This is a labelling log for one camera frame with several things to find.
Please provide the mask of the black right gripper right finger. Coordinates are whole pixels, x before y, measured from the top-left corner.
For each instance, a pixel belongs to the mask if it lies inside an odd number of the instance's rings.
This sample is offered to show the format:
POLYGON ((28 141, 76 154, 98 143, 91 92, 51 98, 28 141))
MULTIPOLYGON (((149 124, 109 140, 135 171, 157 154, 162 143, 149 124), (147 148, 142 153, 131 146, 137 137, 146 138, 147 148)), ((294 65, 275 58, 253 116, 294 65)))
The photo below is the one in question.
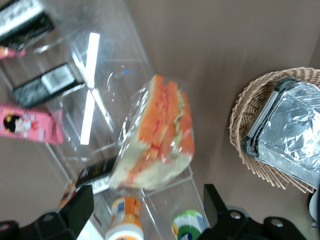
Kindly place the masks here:
POLYGON ((203 207, 208 223, 213 228, 227 207, 213 184, 203 186, 203 207))

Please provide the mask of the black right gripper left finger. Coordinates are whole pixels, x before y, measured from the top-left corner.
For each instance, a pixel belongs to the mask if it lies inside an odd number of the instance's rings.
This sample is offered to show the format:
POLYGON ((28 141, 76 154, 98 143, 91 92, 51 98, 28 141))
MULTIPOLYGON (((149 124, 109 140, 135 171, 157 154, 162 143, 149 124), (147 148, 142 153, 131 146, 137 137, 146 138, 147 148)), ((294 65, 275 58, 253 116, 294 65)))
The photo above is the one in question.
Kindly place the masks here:
POLYGON ((74 236, 78 236, 94 210, 94 198, 91 185, 83 185, 76 190, 70 186, 64 193, 59 207, 62 219, 74 236))

